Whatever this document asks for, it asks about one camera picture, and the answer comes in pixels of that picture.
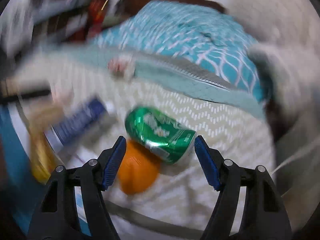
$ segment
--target yellow object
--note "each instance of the yellow object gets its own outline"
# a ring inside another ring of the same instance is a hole
[[[61,105],[50,104],[42,107],[29,118],[30,165],[32,175],[42,184],[47,183],[57,166],[57,158],[45,138],[44,131],[64,117]]]
[[[47,183],[57,166],[55,156],[42,131],[30,129],[31,173],[42,184]]]
[[[127,195],[150,187],[160,171],[161,160],[139,143],[128,140],[127,151],[118,171],[121,190]]]

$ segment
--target cluttered items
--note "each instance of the cluttered items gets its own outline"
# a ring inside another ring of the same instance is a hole
[[[112,148],[104,150],[99,158],[89,160],[82,167],[66,169],[58,166],[35,208],[28,238],[120,239],[101,191],[113,184],[126,150],[126,139],[120,136]],[[202,136],[195,139],[195,151],[208,184],[220,192],[202,240],[292,238],[281,196],[264,166],[259,165],[254,170],[239,167],[232,160],[224,159],[219,151],[209,148]],[[83,192],[91,236],[81,232],[75,208],[75,186],[81,186]],[[248,193],[243,223],[239,232],[230,237],[241,186],[247,187]]]
[[[101,126],[112,123],[108,119],[116,118],[113,104],[97,96],[91,96],[65,116],[64,109],[71,100],[72,92],[59,95],[54,90],[50,103],[39,104],[41,107],[33,108],[28,115],[31,171],[40,183],[47,182],[57,165],[65,165],[60,159],[65,147],[99,134]],[[121,190],[127,195],[151,187],[162,162],[179,165],[192,153],[196,132],[156,108],[135,107],[127,114],[125,127],[131,140],[118,178]]]
[[[91,55],[92,52],[88,49],[87,54]],[[247,138],[250,141],[256,139],[252,133],[247,135],[241,133],[243,127],[249,123],[255,127],[255,120],[247,117],[246,113],[232,106],[190,98],[182,93],[166,90],[157,84],[145,82],[139,78],[134,78],[131,82],[116,79],[106,69],[108,60],[111,58],[108,57],[107,60],[102,61],[99,69],[87,69],[84,63],[70,60],[70,58],[67,60],[62,57],[60,52],[55,52],[54,57],[46,55],[46,57],[41,56],[36,62],[32,61],[16,77],[20,83],[46,79],[50,84],[55,85],[56,83],[60,84],[61,81],[61,87],[64,89],[72,84],[74,99],[72,105],[65,109],[66,116],[68,116],[68,112],[72,114],[77,105],[90,100],[94,95],[99,95],[103,101],[114,103],[118,122],[101,133],[100,138],[92,145],[85,144],[80,139],[77,140],[74,147],[66,148],[66,154],[74,154],[74,157],[63,160],[66,169],[81,167],[87,161],[96,159],[104,149],[112,147],[119,135],[124,135],[129,140],[124,125],[125,118],[136,106],[152,106],[166,116],[197,131],[205,138],[210,147],[218,149],[223,155],[234,159],[243,167],[255,167],[260,161],[266,169],[272,169],[265,159],[261,161],[263,157],[260,154],[256,154],[256,152],[260,152],[258,149],[268,149],[266,143],[264,143],[266,147],[256,143],[254,143],[254,147],[244,147],[244,144],[248,142]],[[237,124],[236,120],[240,120],[242,123]],[[268,142],[267,134],[263,138],[264,142]],[[154,182],[140,193],[129,195],[124,193],[118,173],[114,185],[103,193],[104,200],[116,205],[117,210],[114,211],[116,214],[120,212],[118,209],[129,207],[130,211],[128,212],[130,213],[138,212],[148,218],[172,225],[204,230],[218,193],[214,192],[205,181],[196,155],[192,154],[192,159],[187,167],[181,168],[178,164],[171,165],[164,161],[161,161],[160,164],[159,174]],[[75,193],[76,199],[81,199],[81,189],[75,189]],[[245,196],[240,195],[240,198],[244,201]],[[81,214],[81,219],[86,222],[81,202],[77,202],[77,209],[78,214]],[[171,212],[173,215],[168,217],[166,216],[167,212]],[[134,217],[130,219],[130,222],[137,223]]]

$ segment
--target white pillow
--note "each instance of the white pillow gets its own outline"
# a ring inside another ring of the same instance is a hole
[[[267,43],[254,44],[248,56],[259,73],[271,78],[273,97],[285,121],[294,121],[320,87],[318,56],[302,46],[279,47]]]

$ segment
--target teal patterned fabric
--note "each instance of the teal patterned fabric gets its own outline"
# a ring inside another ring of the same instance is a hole
[[[247,49],[257,42],[229,15],[198,5],[149,2],[135,17],[102,32],[100,47],[131,47],[171,57],[183,57],[220,76],[237,88],[264,98],[256,66]]]
[[[162,87],[183,93],[192,98],[232,105],[264,119],[262,104],[250,94],[237,89],[222,78],[185,59],[135,51],[129,47],[120,50],[114,46],[99,49],[97,45],[63,45],[48,48],[56,57],[67,55],[87,67],[106,69],[108,62],[123,53],[132,55],[135,60],[136,78],[149,80]]]

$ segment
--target orange ball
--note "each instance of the orange ball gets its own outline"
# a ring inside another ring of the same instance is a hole
[[[141,193],[158,177],[161,160],[139,143],[128,140],[118,170],[121,190],[127,195]]]

